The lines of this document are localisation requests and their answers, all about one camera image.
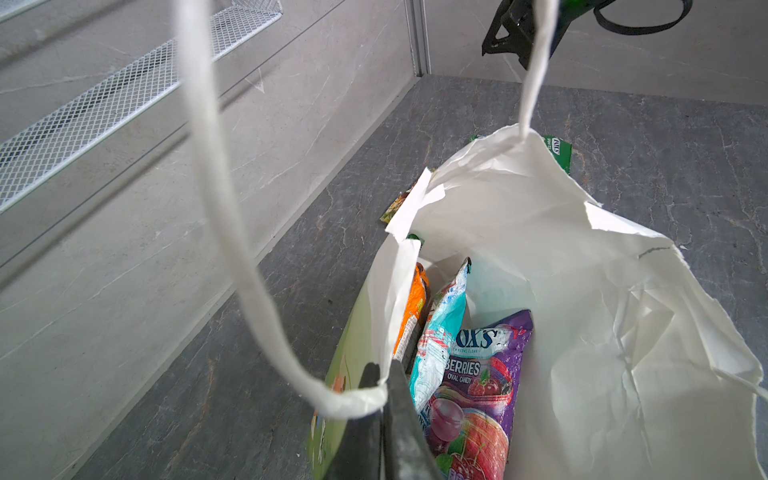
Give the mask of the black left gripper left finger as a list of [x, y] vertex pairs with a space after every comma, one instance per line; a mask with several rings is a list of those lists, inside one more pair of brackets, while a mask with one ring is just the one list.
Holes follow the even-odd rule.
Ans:
[[382, 415], [383, 411], [379, 409], [347, 422], [324, 479], [377, 480], [380, 477]]

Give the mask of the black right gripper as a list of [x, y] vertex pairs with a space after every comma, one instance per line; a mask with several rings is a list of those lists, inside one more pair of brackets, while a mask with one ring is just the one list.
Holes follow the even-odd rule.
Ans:
[[[570, 24], [597, 7], [597, 0], [562, 0], [551, 43], [553, 54]], [[514, 54], [524, 69], [529, 67], [537, 31], [533, 0], [502, 0], [482, 42], [482, 54]]]

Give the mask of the green Fox's candy bag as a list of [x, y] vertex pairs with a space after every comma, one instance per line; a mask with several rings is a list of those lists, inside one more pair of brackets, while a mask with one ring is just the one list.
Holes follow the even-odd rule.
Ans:
[[573, 155], [573, 146], [568, 141], [553, 135], [541, 136], [545, 147], [553, 156], [556, 163], [567, 174], [571, 174], [571, 162]]

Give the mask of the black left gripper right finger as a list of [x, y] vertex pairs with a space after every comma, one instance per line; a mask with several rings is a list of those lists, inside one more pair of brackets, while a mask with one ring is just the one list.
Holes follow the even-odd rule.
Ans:
[[383, 410], [382, 479], [443, 479], [423, 435], [403, 365], [393, 361]]

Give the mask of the yellow chips snack bag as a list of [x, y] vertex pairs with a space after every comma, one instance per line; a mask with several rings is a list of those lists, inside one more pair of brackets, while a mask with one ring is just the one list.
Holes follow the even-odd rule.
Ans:
[[[380, 221], [388, 226], [392, 221], [392, 219], [396, 216], [399, 209], [406, 202], [407, 197], [418, 185], [422, 183], [422, 179], [426, 177], [429, 177], [430, 179], [432, 179], [434, 177], [434, 174], [435, 174], [435, 169], [430, 169], [430, 168], [425, 169], [420, 175], [420, 177], [417, 179], [417, 181], [409, 189], [403, 191], [393, 201], [393, 203], [385, 210], [384, 214], [380, 217]], [[435, 191], [431, 191], [429, 189], [430, 179], [426, 181], [426, 188], [423, 191], [421, 200], [418, 203], [419, 208], [424, 208], [426, 205], [434, 203], [444, 197], [444, 191], [441, 188]]]

